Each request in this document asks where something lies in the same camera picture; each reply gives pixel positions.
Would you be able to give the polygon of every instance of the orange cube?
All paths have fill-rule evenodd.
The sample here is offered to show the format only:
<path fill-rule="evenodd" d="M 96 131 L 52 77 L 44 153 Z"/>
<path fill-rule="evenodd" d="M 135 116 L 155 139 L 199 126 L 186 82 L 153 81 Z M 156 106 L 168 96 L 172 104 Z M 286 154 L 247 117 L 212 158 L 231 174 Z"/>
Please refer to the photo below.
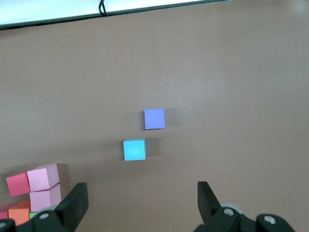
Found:
<path fill-rule="evenodd" d="M 15 221 L 16 226 L 29 221 L 30 201 L 22 201 L 9 209 L 9 218 Z"/>

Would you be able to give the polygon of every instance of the stacked cubes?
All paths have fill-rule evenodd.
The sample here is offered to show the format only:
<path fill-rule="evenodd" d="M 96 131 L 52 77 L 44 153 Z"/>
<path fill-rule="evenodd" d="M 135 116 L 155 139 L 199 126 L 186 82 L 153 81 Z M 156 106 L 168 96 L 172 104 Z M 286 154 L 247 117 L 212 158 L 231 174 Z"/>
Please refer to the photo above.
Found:
<path fill-rule="evenodd" d="M 145 109 L 145 129 L 163 129 L 165 128 L 164 109 Z M 145 138 L 124 140 L 125 160 L 145 160 L 146 142 Z"/>
<path fill-rule="evenodd" d="M 6 178 L 12 197 L 29 193 L 30 201 L 0 207 L 0 219 L 25 223 L 35 212 L 61 202 L 59 175 L 56 164 L 35 168 Z"/>

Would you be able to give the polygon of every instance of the screw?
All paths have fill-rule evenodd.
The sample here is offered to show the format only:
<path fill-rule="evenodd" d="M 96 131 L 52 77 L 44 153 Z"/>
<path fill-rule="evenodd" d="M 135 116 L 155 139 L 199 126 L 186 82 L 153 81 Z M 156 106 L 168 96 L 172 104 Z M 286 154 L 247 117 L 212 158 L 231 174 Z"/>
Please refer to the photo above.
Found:
<path fill-rule="evenodd" d="M 228 209 L 228 208 L 224 210 L 224 213 L 225 213 L 226 215 L 229 215 L 229 216 L 233 216 L 233 215 L 234 215 L 233 210 Z"/>
<path fill-rule="evenodd" d="M 44 214 L 41 214 L 41 215 L 39 216 L 39 219 L 45 219 L 45 218 L 47 218 L 48 216 L 49 216 L 48 213 L 44 213 Z"/>
<path fill-rule="evenodd" d="M 266 222 L 268 222 L 272 225 L 276 224 L 276 220 L 272 216 L 269 216 L 269 215 L 266 215 L 264 217 L 264 221 L 266 221 Z"/>
<path fill-rule="evenodd" d="M 6 223 L 5 222 L 0 222 L 0 229 L 5 227 L 6 226 Z"/>

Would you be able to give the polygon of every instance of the cyan cube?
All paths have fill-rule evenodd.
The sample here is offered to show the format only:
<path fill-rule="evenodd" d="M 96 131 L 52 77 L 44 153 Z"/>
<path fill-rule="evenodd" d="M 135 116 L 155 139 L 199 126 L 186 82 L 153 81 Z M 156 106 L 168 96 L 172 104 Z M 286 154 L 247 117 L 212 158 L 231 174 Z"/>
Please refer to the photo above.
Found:
<path fill-rule="evenodd" d="M 145 113 L 145 129 L 163 129 L 165 128 L 164 109 L 146 109 Z"/>
<path fill-rule="evenodd" d="M 125 160 L 145 160 L 146 143 L 145 138 L 124 140 Z"/>

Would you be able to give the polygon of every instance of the purple cube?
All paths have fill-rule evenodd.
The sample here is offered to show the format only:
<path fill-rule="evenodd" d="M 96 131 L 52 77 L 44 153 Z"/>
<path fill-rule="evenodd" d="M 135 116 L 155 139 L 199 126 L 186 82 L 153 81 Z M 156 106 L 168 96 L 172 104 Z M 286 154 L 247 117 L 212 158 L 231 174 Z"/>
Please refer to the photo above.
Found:
<path fill-rule="evenodd" d="M 60 184 L 47 190 L 30 193 L 31 212 L 38 212 L 43 208 L 57 205 L 61 202 Z"/>
<path fill-rule="evenodd" d="M 31 192 L 50 189 L 59 183 L 57 164 L 35 168 L 27 172 Z"/>
<path fill-rule="evenodd" d="M 163 129 L 165 128 L 164 109 L 146 109 L 145 113 L 145 129 Z"/>

